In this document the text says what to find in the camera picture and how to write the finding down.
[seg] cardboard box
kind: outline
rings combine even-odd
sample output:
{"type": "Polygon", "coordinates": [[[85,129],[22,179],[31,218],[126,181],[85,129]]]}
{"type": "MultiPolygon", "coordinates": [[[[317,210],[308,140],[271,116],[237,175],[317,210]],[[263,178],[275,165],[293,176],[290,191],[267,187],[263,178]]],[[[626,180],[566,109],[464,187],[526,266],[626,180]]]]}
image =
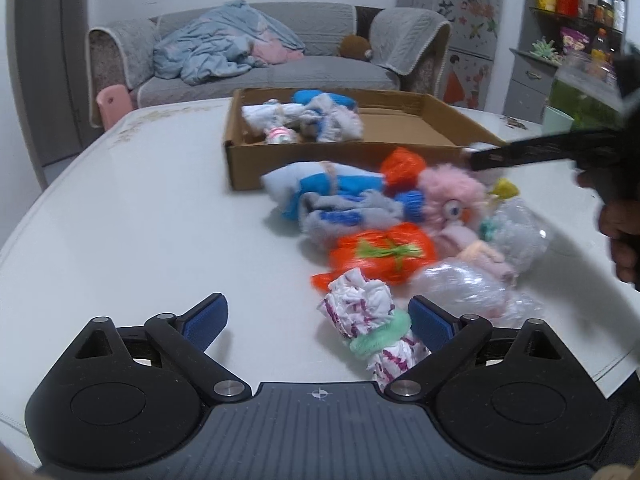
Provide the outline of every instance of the cardboard box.
{"type": "Polygon", "coordinates": [[[428,164],[460,162],[461,146],[472,142],[503,142],[491,132],[433,96],[410,92],[336,89],[358,102],[364,139],[352,142],[247,142],[243,105],[269,99],[291,102],[296,89],[260,88],[234,93],[226,122],[224,149],[231,187],[260,189],[260,177],[292,162],[330,160],[379,171],[380,164],[398,146],[422,155],[428,164]]]}

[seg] plastic bottle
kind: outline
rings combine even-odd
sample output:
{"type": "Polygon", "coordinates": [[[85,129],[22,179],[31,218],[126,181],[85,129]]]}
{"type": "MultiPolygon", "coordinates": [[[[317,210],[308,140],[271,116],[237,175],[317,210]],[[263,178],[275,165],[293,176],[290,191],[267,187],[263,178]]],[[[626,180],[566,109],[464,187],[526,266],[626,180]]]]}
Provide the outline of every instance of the plastic bottle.
{"type": "Polygon", "coordinates": [[[609,61],[609,40],[607,31],[603,28],[598,30],[598,35],[591,43],[591,59],[601,62],[609,61]]]}

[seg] white table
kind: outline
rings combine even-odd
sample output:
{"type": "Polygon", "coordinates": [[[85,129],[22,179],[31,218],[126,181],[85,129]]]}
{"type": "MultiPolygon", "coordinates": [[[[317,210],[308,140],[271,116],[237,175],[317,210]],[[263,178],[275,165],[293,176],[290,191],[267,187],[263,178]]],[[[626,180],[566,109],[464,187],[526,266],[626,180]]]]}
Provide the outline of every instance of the white table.
{"type": "MultiPolygon", "coordinates": [[[[91,145],[33,205],[0,253],[0,440],[37,463],[26,401],[85,323],[138,325],[212,292],[229,323],[209,354],[261,381],[369,379],[316,305],[324,256],[262,192],[230,192],[222,150],[228,100],[137,110],[91,145]]],[[[464,111],[511,140],[500,117],[464,111]]],[[[535,134],[538,126],[527,125],[535,134]]],[[[556,232],[523,286],[609,395],[636,368],[640,294],[611,274],[593,226],[598,200],[568,163],[511,171],[556,232]]]]}

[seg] crosshair logo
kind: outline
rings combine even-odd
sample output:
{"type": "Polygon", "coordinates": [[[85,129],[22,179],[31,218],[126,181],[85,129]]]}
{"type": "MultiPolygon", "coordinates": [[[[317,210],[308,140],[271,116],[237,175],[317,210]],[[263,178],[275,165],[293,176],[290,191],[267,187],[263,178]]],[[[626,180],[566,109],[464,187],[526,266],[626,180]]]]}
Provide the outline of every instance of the crosshair logo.
{"type": "Polygon", "coordinates": [[[309,395],[313,396],[313,398],[317,400],[324,400],[325,397],[328,397],[331,394],[322,388],[318,388],[317,390],[313,390],[309,395]]]}

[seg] light blue blanket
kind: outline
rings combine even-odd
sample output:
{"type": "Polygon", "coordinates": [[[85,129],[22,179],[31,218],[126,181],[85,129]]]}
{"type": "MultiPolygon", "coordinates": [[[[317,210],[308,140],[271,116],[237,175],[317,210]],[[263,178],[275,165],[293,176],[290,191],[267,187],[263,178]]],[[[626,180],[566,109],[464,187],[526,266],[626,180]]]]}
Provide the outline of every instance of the light blue blanket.
{"type": "Polygon", "coordinates": [[[291,50],[304,50],[286,25],[253,9],[244,0],[208,10],[175,30],[154,47],[156,77],[178,76],[190,85],[214,77],[231,77],[265,63],[251,55],[254,41],[279,40],[291,50]]]}

